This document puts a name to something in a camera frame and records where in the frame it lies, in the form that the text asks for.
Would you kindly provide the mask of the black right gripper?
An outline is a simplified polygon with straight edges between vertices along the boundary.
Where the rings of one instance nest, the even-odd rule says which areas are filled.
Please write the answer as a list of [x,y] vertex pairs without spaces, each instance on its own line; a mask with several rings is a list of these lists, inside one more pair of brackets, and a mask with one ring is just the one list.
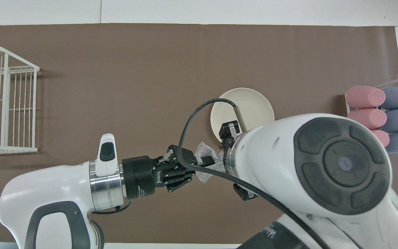
[[[223,158],[227,157],[228,151],[234,145],[234,139],[237,138],[239,134],[240,134],[240,128],[237,120],[226,122],[221,125],[219,131],[219,138],[222,140],[221,147],[222,150],[224,151]],[[167,154],[169,155],[168,162],[172,165],[182,166],[182,164],[179,162],[179,156],[177,151],[178,151],[177,145],[168,146],[167,148]],[[195,165],[201,167],[211,166],[215,163],[214,159],[211,156],[195,156],[192,151],[185,148],[182,148],[182,158],[184,162],[189,165]],[[245,188],[242,188],[236,183],[233,184],[233,189],[243,201],[252,200],[258,197],[258,195],[255,194],[254,192],[246,190]]]

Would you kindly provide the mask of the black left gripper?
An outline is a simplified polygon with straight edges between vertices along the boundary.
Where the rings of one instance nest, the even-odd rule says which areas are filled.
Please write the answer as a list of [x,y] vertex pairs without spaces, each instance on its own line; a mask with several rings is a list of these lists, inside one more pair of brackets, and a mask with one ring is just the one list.
[[166,186],[171,193],[189,183],[196,174],[186,168],[172,170],[171,164],[160,163],[157,158],[148,156],[122,159],[122,166],[128,200],[152,195],[156,187]]

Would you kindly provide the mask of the brown paper table mat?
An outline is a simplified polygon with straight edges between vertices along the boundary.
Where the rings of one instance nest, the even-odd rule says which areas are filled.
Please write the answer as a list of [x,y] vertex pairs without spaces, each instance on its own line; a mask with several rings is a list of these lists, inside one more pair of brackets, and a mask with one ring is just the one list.
[[[277,119],[345,115],[344,93],[398,74],[394,27],[69,24],[0,26],[0,47],[40,67],[38,153],[0,155],[0,195],[33,170],[77,165],[115,136],[119,159],[177,144],[204,101],[247,87]],[[0,242],[13,242],[0,223]]]

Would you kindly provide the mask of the clear acrylic cup holder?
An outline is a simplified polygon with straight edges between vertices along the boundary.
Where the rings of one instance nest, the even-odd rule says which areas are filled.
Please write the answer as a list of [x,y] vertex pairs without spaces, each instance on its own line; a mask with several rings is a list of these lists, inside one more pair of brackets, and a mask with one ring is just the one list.
[[[385,83],[385,84],[382,84],[382,85],[379,85],[379,86],[374,86],[374,87],[379,88],[379,89],[381,89],[381,90],[384,90],[384,89],[390,88],[390,87],[398,87],[398,85],[397,85],[397,79],[394,80],[394,81],[391,81],[391,82],[389,82],[389,83]],[[356,108],[351,108],[351,107],[349,107],[349,105],[346,103],[346,100],[345,100],[345,105],[346,105],[346,112],[347,112],[347,115],[348,115],[349,112],[351,112],[352,110],[356,110]],[[382,110],[383,112],[387,111],[387,110],[385,110],[385,109],[382,109],[381,106],[377,106],[377,107],[375,107],[375,108],[376,108],[376,109],[380,109],[380,110]]]

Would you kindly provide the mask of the silver mesh sponge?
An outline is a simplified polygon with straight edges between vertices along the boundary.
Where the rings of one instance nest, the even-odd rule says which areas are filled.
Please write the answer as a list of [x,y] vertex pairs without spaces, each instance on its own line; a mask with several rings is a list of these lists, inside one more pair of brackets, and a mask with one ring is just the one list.
[[225,171],[225,167],[223,164],[223,157],[224,157],[224,151],[221,150],[220,152],[216,152],[215,150],[213,150],[212,147],[206,145],[203,141],[198,145],[196,153],[195,153],[196,158],[203,158],[203,157],[207,157],[207,156],[211,156],[214,163],[209,165],[209,166],[205,166],[205,160],[202,159],[202,166],[204,166],[205,168],[208,169],[212,169],[212,170],[216,170],[219,172],[224,172]]

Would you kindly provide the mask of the pink cup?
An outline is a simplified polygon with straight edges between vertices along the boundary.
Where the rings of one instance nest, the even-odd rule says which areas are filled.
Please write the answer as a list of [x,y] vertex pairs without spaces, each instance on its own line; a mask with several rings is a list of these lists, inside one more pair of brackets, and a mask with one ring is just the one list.
[[379,140],[379,142],[383,145],[384,148],[389,145],[390,137],[388,133],[380,129],[371,130],[371,132],[376,136],[376,138]]
[[384,103],[386,95],[383,90],[371,86],[353,86],[345,94],[346,103],[351,108],[375,108]]
[[355,120],[370,130],[376,130],[381,126],[385,125],[387,121],[387,115],[380,109],[367,108],[367,109],[356,109],[349,112],[347,118]]

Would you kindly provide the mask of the cream round plate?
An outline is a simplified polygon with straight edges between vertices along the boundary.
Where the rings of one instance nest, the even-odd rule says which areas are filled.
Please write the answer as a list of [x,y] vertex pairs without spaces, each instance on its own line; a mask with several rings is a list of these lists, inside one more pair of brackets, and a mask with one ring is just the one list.
[[[240,87],[226,91],[220,98],[231,100],[238,106],[247,130],[265,126],[275,121],[274,111],[270,102],[256,90]],[[218,141],[221,140],[219,137],[221,125],[232,120],[237,120],[237,116],[230,104],[224,102],[213,104],[210,124]]]

